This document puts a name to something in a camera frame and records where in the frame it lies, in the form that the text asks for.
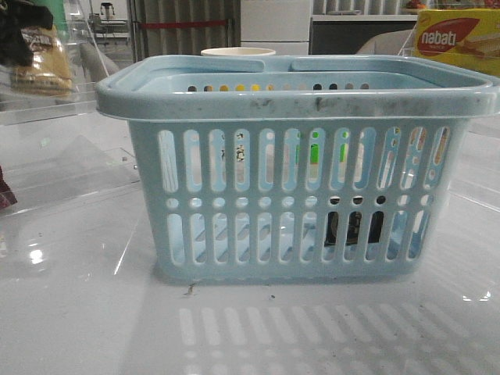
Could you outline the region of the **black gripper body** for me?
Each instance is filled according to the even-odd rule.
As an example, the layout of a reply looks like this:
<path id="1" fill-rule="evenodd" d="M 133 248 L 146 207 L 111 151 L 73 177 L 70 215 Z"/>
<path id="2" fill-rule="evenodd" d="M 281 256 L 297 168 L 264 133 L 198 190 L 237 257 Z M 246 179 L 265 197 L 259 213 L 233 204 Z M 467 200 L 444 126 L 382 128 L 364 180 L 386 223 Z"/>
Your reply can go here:
<path id="1" fill-rule="evenodd" d="M 50 29 L 53 15 L 48 7 L 28 1 L 1 1 L 1 65 L 30 66 L 34 53 L 25 42 L 22 29 Z"/>

